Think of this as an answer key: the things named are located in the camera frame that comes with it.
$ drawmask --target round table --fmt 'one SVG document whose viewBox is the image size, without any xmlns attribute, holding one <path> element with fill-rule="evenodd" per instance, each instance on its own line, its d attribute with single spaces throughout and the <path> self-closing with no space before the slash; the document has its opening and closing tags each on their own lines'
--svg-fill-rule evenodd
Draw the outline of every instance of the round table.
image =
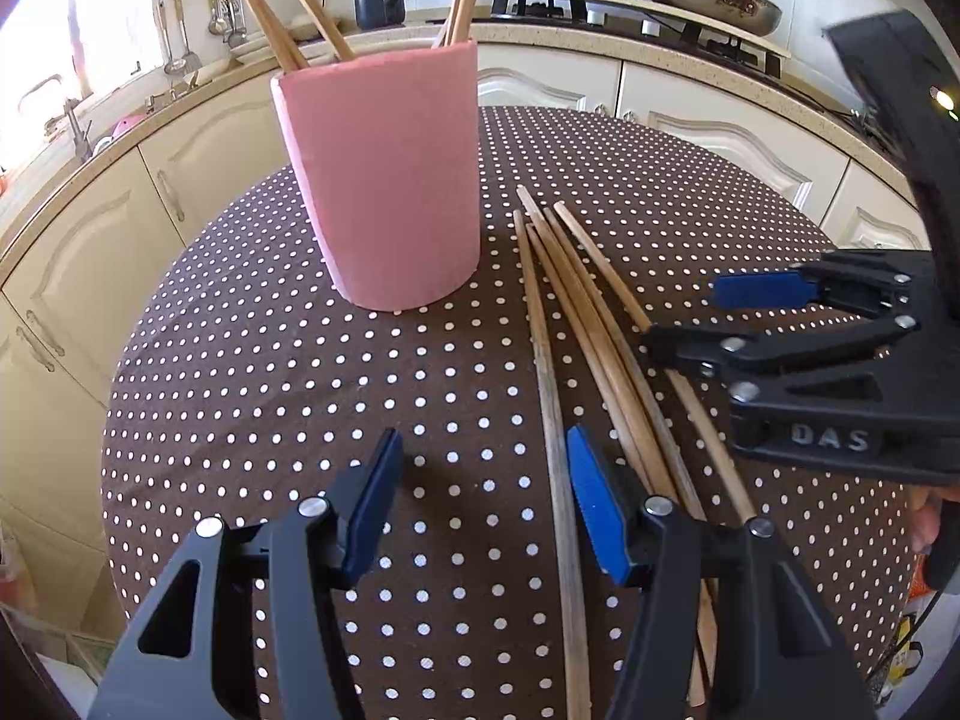
<svg viewBox="0 0 960 720">
<path fill-rule="evenodd" d="M 286 512 L 395 426 L 409 467 L 381 557 L 337 600 L 368 716 L 565 715 L 515 188 L 565 200 L 655 322 L 787 333 L 848 319 L 815 308 L 728 316 L 707 306 L 710 276 L 784 268 L 829 241 L 774 191 L 699 146 L 539 108 L 482 109 L 480 146 L 480 265 L 430 306 L 378 314 L 340 298 L 289 167 L 234 202 L 171 267 L 123 352 L 104 430 L 109 562 L 128 615 L 200 518 L 242 525 Z M 555 296 L 544 293 L 565 423 L 586 424 L 616 456 L 584 358 Z M 683 407 L 664 375 L 649 375 L 707 515 L 733 524 Z M 723 430 L 723 389 L 699 387 Z M 737 465 L 866 671 L 890 641 L 912 573 L 902 488 Z M 581 553 L 599 717 L 630 638 L 635 591 L 600 573 L 584 538 Z M 269 659 L 262 628 L 258 656 Z"/>
</svg>

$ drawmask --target cabinet knob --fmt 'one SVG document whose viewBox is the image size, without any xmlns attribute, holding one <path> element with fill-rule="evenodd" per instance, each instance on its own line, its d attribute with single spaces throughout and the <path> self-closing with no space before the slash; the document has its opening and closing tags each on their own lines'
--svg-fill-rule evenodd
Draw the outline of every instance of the cabinet knob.
<svg viewBox="0 0 960 720">
<path fill-rule="evenodd" d="M 24 343 L 26 343 L 27 346 L 30 347 L 30 354 L 31 354 L 31 356 L 32 356 L 37 362 L 39 362 L 40 365 L 43 365 L 43 367 L 45 367 L 46 370 L 48 370 L 48 371 L 51 372 L 51 373 L 54 373 L 54 372 L 56 371 L 56 366 L 55 366 L 55 365 L 53 364 L 53 362 L 47 357 L 47 355 L 46 355 L 46 353 L 44 352 L 44 350 L 43 350 L 41 347 L 37 346 L 37 342 L 34 341 L 34 339 L 32 338 L 32 336 L 27 335 L 27 331 L 26 331 L 26 330 L 24 330 L 22 327 L 17 327 L 17 328 L 16 328 L 16 336 L 17 336 L 18 338 L 20 338 L 21 341 L 24 341 Z"/>
<path fill-rule="evenodd" d="M 176 190 L 170 186 L 167 175 L 163 170 L 157 171 L 157 180 L 160 181 L 160 191 L 163 194 L 163 199 L 166 200 L 167 205 L 173 209 L 176 220 L 185 220 L 186 214 L 184 213 L 184 206 L 179 202 L 179 195 L 176 193 Z"/>
<path fill-rule="evenodd" d="M 62 346 L 59 345 L 59 343 L 56 342 L 56 338 L 54 337 L 54 334 L 50 331 L 50 328 L 47 327 L 41 321 L 40 317 L 37 317 L 37 312 L 30 310 L 26 314 L 24 314 L 24 317 L 25 319 L 27 319 L 27 322 L 30 322 L 30 324 L 32 325 L 35 325 L 35 327 L 37 327 L 37 330 L 40 330 L 40 336 L 42 336 L 42 338 L 46 341 L 47 346 L 49 346 L 51 349 L 54 350 L 54 353 L 56 354 L 56 356 L 64 357 L 64 355 L 66 354 L 66 351 Z"/>
</svg>

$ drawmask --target kitchen cabinet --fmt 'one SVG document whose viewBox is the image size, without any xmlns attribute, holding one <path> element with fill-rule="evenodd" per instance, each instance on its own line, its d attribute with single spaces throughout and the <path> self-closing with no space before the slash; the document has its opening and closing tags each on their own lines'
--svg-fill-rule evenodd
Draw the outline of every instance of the kitchen cabinet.
<svg viewBox="0 0 960 720">
<path fill-rule="evenodd" d="M 525 46 L 479 47 L 481 105 L 539 105 L 611 114 L 621 62 Z"/>
<path fill-rule="evenodd" d="M 134 150 L 54 218 L 3 292 L 47 352 L 107 403 L 124 344 L 183 249 Z"/>
<path fill-rule="evenodd" d="M 140 144 L 186 245 L 253 184 L 290 164 L 270 95 L 271 75 L 217 95 Z"/>
<path fill-rule="evenodd" d="M 822 227 L 841 248 L 930 248 L 917 210 L 856 162 L 848 167 Z"/>
<path fill-rule="evenodd" d="M 617 114 L 730 160 L 817 224 L 850 162 L 825 141 L 747 100 L 629 63 L 623 67 Z"/>
<path fill-rule="evenodd" d="M 0 499 L 99 550 L 106 415 L 0 298 Z"/>
<path fill-rule="evenodd" d="M 65 631 L 79 630 L 107 556 L 26 517 L 3 499 L 0 520 L 16 538 L 30 573 L 37 617 Z"/>
</svg>

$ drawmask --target pink container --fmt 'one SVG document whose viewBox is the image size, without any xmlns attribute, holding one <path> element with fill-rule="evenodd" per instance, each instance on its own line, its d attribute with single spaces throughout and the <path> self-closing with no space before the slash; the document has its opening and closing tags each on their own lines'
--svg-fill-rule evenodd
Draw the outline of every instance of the pink container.
<svg viewBox="0 0 960 720">
<path fill-rule="evenodd" d="M 358 57 L 271 86 L 340 294 L 401 311 L 467 282 L 480 259 L 476 44 Z"/>
</svg>

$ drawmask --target table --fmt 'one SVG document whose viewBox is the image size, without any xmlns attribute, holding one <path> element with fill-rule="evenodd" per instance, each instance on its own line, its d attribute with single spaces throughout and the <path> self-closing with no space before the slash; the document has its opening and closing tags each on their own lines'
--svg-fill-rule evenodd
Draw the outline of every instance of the table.
<svg viewBox="0 0 960 720">
<path fill-rule="evenodd" d="M 402 314 L 342 300 L 289 167 L 234 202 L 171 267 L 123 352 L 104 429 L 104 523 L 128 615 L 201 517 L 237 525 L 275 517 L 397 426 L 410 460 L 381 557 L 337 603 L 368 716 L 563 716 L 515 187 L 564 199 L 655 322 L 786 333 L 847 321 L 812 308 L 733 317 L 704 304 L 716 272 L 783 268 L 829 245 L 774 191 L 712 153 L 630 122 L 554 109 L 484 108 L 480 136 L 483 254 L 472 280 L 445 300 Z M 616 456 L 586 363 L 555 296 L 544 293 L 565 422 L 582 421 Z M 735 522 L 685 411 L 664 375 L 650 376 L 707 515 Z M 699 387 L 723 430 L 722 389 Z M 737 464 L 866 671 L 890 641 L 912 573 L 901 487 Z M 599 572 L 585 539 L 581 550 L 599 717 L 635 594 Z M 268 661 L 265 632 L 257 645 Z"/>
</svg>

